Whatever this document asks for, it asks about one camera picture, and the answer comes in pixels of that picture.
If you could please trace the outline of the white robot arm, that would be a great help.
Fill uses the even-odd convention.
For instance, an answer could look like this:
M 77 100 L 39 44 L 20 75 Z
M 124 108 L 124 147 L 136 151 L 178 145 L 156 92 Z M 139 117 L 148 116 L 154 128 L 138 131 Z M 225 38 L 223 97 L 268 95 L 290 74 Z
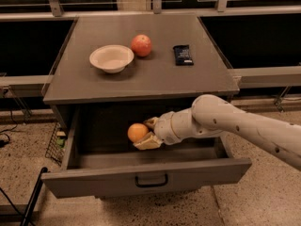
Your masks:
M 301 170 L 300 125 L 246 112 L 211 94 L 197 97 L 185 110 L 167 112 L 144 121 L 144 124 L 150 131 L 134 143 L 139 150 L 230 132 Z

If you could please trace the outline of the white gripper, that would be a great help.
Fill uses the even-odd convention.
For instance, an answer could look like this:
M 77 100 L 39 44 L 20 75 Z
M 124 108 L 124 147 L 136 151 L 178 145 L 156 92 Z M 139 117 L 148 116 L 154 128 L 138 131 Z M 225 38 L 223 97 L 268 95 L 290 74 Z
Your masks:
M 140 150 L 152 150 L 161 147 L 162 142 L 166 145 L 180 143 L 182 140 L 178 138 L 172 128 L 172 117 L 174 112 L 168 112 L 162 116 L 152 117 L 143 121 L 153 132 L 148 132 L 143 138 L 134 143 L 134 146 Z

